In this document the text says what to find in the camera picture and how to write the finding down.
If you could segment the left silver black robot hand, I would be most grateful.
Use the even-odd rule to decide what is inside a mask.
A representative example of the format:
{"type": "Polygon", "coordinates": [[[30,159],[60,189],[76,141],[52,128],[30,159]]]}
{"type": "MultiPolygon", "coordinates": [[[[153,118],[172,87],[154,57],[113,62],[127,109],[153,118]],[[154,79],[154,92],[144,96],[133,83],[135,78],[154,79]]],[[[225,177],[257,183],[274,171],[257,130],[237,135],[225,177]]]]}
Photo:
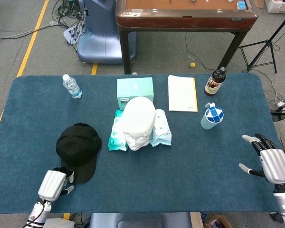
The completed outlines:
{"type": "Polygon", "coordinates": [[[73,183],[74,171],[68,171],[65,167],[55,167],[48,170],[41,186],[38,190],[38,195],[41,199],[53,202],[61,195],[69,194],[75,187],[70,185],[63,189],[68,183],[73,183]]]}

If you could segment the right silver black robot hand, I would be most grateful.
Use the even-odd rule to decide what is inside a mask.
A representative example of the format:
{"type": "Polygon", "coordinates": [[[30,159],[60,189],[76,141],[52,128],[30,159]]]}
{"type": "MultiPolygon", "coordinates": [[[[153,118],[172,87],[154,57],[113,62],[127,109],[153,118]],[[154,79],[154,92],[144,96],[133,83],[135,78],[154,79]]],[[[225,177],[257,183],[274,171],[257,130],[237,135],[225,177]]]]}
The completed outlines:
{"type": "Polygon", "coordinates": [[[265,136],[255,134],[255,136],[242,135],[242,138],[250,143],[257,152],[262,169],[254,170],[240,163],[238,166],[249,175],[264,177],[268,182],[278,185],[285,184],[285,153],[265,136]]]}

